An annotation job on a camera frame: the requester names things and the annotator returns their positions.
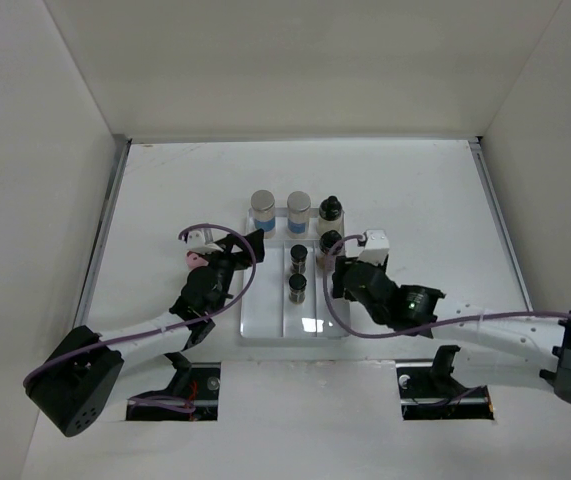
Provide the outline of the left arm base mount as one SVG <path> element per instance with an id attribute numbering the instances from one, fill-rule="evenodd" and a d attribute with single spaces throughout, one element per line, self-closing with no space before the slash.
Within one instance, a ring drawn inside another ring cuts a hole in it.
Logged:
<path id="1" fill-rule="evenodd" d="M 152 404 L 129 402 L 125 420 L 130 422 L 206 422 L 218 419 L 221 363 L 192 363 L 181 353 L 163 356 L 173 375 L 163 388 L 148 389 L 136 398 Z"/>

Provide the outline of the small black-lid spice bottle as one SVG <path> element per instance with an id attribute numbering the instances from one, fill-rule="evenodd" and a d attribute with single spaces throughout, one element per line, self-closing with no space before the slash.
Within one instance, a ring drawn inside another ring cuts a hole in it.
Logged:
<path id="1" fill-rule="evenodd" d="M 295 244 L 290 249 L 291 272 L 303 275 L 306 271 L 308 249 L 303 244 Z"/>

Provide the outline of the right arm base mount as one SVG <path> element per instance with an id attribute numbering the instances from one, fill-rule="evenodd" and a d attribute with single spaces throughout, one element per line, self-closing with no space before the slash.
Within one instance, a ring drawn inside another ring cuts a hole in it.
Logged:
<path id="1" fill-rule="evenodd" d="M 486 386 L 466 387 L 453 377 L 461 348 L 441 346 L 433 359 L 395 363 L 401 415 L 406 421 L 490 420 L 493 405 Z"/>

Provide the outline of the pink-lid spice jar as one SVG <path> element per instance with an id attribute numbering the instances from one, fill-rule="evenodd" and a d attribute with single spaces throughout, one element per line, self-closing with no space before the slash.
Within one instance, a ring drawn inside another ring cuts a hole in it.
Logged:
<path id="1" fill-rule="evenodd" d="M 200 268 L 208 265 L 208 261 L 195 252 L 189 252 L 186 255 L 185 261 L 189 269 Z"/>

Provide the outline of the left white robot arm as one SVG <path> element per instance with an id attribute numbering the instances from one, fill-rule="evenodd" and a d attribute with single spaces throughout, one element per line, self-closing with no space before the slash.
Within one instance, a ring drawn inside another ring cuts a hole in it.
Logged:
<path id="1" fill-rule="evenodd" d="M 73 328 L 45 362 L 23 381 L 27 397 L 66 437 L 92 425 L 110 404 L 125 399 L 132 410 L 163 409 L 190 419 L 198 392 L 189 387 L 191 365 L 183 353 L 199 345 L 213 330 L 215 318 L 241 301 L 230 285 L 238 271 L 257 273 L 265 258 L 265 231 L 246 235 L 227 229 L 220 240 L 208 239 L 214 224 L 198 224 L 179 237 L 197 262 L 169 310 L 156 318 L 115 330 L 95 332 Z M 123 377 L 157 357 L 170 364 L 155 375 L 159 391 L 129 393 Z"/>

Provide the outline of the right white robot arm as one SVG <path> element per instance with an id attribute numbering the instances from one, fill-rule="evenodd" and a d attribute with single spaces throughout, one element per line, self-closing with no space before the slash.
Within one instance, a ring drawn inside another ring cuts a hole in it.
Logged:
<path id="1" fill-rule="evenodd" d="M 344 256 L 324 276 L 323 294 L 328 305 L 359 303 L 391 338 L 441 341 L 428 373 L 440 395 L 459 398 L 467 387 L 504 385 L 551 392 L 571 404 L 571 311 L 460 313 L 441 320 L 442 291 L 397 285 L 382 267 Z"/>

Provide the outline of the black-lid tan spice jar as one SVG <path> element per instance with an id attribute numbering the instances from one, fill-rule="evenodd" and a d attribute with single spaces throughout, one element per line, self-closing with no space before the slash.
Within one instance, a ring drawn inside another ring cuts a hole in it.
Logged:
<path id="1" fill-rule="evenodd" d="M 341 239 L 342 236 L 337 230 L 328 230 L 320 236 L 316 250 L 316 265 L 321 271 L 325 270 L 326 258 L 329 251 Z"/>

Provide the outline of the black-lid white spice jar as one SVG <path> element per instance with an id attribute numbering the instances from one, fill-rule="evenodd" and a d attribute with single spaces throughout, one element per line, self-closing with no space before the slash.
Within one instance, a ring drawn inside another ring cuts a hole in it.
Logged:
<path id="1" fill-rule="evenodd" d="M 339 231 L 342 223 L 342 204 L 335 195 L 330 195 L 320 203 L 317 220 L 317 233 L 322 236 L 324 233 L 331 230 Z"/>

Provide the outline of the silver-lid blue-label shaker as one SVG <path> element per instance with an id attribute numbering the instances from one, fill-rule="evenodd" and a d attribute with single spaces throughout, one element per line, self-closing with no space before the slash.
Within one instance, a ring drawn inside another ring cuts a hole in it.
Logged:
<path id="1" fill-rule="evenodd" d="M 287 232 L 291 238 L 304 238 L 309 230 L 311 198 L 303 191 L 294 191 L 287 198 Z"/>
<path id="2" fill-rule="evenodd" d="M 274 195 L 268 190 L 257 190 L 250 203 L 254 227 L 262 229 L 266 239 L 272 238 L 276 232 Z"/>

